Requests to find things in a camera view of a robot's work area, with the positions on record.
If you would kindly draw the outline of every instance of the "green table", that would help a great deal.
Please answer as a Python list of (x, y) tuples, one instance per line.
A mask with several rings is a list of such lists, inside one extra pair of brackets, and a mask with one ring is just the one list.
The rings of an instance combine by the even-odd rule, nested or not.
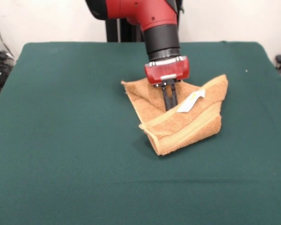
[(256, 43), (185, 43), (226, 74), (222, 130), (157, 156), (121, 80), (143, 43), (28, 44), (0, 96), (0, 225), (281, 225), (281, 77)]

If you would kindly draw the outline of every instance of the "brown towel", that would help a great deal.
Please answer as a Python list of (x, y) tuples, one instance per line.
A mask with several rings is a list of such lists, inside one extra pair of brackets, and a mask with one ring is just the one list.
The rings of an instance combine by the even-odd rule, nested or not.
[[(221, 129), (221, 106), (228, 89), (226, 75), (218, 76), (202, 87), (177, 83), (178, 105), (168, 111), (161, 89), (150, 85), (146, 78), (122, 81), (122, 84), (141, 121), (139, 127), (148, 135), (159, 156), (215, 135)], [(189, 112), (177, 112), (189, 101), (189, 95), (199, 90), (205, 91), (205, 97), (198, 98)]]

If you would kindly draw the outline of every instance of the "towel tag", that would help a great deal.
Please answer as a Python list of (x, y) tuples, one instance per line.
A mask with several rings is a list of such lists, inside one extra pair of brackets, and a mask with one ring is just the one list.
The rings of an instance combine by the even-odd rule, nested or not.
[(193, 106), (195, 105), (196, 101), (202, 97), (205, 98), (205, 90), (195, 91), (190, 94), (186, 100), (182, 103), (182, 105), (178, 108), (178, 113), (188, 113)]

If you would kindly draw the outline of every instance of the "metal frame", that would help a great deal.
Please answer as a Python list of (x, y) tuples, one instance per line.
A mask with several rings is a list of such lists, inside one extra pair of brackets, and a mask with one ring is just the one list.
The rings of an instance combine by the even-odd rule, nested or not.
[[(178, 26), (182, 0), (176, 0), (178, 9)], [(138, 26), (133, 26), (126, 19), (106, 20), (106, 37), (107, 42), (143, 42), (141, 30)]]

